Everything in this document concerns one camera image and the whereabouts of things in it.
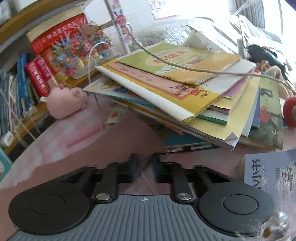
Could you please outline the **pink checked table cloth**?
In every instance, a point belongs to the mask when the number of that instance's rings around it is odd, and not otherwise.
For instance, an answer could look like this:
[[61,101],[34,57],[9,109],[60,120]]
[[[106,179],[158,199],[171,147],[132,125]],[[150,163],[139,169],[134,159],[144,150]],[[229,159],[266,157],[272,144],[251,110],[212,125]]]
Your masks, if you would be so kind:
[[[1,181],[1,240],[15,232],[8,215],[8,206],[18,193],[52,180],[87,164],[104,168],[111,162],[126,161],[131,153],[143,158],[165,150],[152,127],[156,123],[135,111],[127,111],[114,127],[104,126],[100,133],[101,118],[105,124],[111,102],[89,96],[86,109],[56,121],[49,130],[37,138],[13,163],[11,170]],[[178,162],[186,168],[202,164],[231,177],[237,177],[237,164],[247,154],[248,147],[238,144],[231,151],[223,148],[164,155],[165,161]],[[156,184],[151,166],[144,168],[135,183],[123,184],[126,194],[165,194],[168,184]]]

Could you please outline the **stack of children's books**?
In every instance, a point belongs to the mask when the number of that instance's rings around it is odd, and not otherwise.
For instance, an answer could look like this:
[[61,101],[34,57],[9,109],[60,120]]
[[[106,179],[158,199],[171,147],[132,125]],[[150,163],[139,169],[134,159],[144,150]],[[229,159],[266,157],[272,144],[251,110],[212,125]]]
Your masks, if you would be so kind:
[[[96,69],[159,108],[190,132],[219,146],[235,148],[264,75],[254,64],[225,51],[160,42],[111,60]],[[226,126],[199,118],[240,79],[247,92]]]

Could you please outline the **pink plush pig toy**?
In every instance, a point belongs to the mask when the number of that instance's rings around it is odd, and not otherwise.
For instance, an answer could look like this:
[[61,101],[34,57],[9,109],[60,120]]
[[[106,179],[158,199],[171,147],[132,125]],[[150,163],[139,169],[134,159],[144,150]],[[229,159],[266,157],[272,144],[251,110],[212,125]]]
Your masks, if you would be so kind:
[[81,88],[57,85],[51,89],[46,105],[51,116],[60,120],[85,109],[87,103],[87,94]]

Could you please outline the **blue grey paperback book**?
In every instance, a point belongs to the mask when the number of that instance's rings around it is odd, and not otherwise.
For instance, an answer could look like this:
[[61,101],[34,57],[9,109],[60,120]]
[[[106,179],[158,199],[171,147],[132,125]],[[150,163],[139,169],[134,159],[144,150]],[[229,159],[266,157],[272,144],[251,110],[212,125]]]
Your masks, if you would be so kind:
[[247,154],[241,161],[244,183],[273,197],[295,194],[295,149]]

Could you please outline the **colourful paper star jar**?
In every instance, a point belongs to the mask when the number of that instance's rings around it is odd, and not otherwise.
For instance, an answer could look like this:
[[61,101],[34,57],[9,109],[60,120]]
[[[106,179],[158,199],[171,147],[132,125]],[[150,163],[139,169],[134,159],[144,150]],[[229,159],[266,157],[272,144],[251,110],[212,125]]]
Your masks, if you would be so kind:
[[113,54],[113,38],[94,22],[73,27],[77,33],[66,32],[60,42],[53,44],[53,63],[66,76],[79,79],[94,69],[94,64]]

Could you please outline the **red round tape roll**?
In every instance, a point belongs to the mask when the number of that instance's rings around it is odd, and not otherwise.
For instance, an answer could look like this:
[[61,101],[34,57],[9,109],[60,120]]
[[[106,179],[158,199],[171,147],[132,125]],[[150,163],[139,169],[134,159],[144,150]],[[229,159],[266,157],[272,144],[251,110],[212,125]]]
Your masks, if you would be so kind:
[[283,105],[283,116],[290,128],[295,128],[295,96],[288,98]]

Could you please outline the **red thick dictionary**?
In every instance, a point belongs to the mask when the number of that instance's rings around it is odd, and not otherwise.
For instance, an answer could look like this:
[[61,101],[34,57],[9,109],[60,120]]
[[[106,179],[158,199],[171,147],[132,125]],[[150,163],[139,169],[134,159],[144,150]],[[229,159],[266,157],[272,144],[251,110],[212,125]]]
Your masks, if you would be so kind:
[[36,55],[44,53],[53,44],[61,42],[67,35],[78,32],[78,28],[87,23],[83,8],[76,6],[62,11],[41,22],[26,33],[33,52]]

